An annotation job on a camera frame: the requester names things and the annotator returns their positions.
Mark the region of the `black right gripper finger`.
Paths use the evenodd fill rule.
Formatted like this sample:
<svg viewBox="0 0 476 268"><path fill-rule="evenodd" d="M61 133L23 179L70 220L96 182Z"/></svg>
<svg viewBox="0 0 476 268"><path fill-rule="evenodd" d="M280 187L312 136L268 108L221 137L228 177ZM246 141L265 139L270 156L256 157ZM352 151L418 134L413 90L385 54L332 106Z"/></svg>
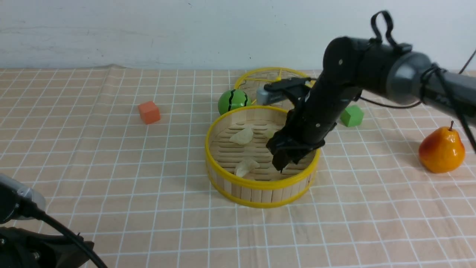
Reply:
<svg viewBox="0 0 476 268"><path fill-rule="evenodd" d="M287 147L287 155L273 156L272 165L277 171L282 172L288 164L298 164L304 157L315 150L316 147Z"/></svg>
<svg viewBox="0 0 476 268"><path fill-rule="evenodd" d="M267 141L266 147L273 156L284 156L287 155L288 141L288 136L272 136Z"/></svg>

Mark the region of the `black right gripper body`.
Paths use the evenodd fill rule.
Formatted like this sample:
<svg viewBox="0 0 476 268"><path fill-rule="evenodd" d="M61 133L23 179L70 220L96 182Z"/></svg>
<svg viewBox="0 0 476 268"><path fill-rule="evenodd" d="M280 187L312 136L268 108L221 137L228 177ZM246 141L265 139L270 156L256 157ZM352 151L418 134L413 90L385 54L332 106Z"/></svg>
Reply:
<svg viewBox="0 0 476 268"><path fill-rule="evenodd" d="M323 146L323 140L337 124L338 117L361 92L360 88L348 83L317 80L308 94L288 112L284 127L274 136L288 136L287 147Z"/></svg>

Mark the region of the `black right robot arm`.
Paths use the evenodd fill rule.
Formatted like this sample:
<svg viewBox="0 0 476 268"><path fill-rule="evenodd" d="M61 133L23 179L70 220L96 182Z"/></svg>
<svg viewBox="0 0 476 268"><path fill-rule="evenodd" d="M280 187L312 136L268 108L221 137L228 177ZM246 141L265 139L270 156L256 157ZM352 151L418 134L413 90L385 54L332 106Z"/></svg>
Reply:
<svg viewBox="0 0 476 268"><path fill-rule="evenodd" d="M443 70L408 44L335 38L325 50L323 68L312 87L306 85L311 77L283 79L266 84L257 95L259 105L284 99L294 105L284 127L266 144L278 171L323 147L340 114L363 90L399 105L421 102L455 117L475 143L469 130L475 126L475 78Z"/></svg>

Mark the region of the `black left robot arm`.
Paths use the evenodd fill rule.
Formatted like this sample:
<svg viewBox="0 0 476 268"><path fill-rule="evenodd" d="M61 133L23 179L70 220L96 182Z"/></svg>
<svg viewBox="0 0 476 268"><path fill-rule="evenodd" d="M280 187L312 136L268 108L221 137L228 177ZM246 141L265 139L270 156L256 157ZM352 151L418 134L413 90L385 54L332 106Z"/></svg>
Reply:
<svg viewBox="0 0 476 268"><path fill-rule="evenodd" d="M88 261L105 268L94 252L94 243L85 241L45 212L45 198L36 190L1 174L1 224L12 220L39 220L59 235L31 232L17 227L1 227L2 268L79 268Z"/></svg>

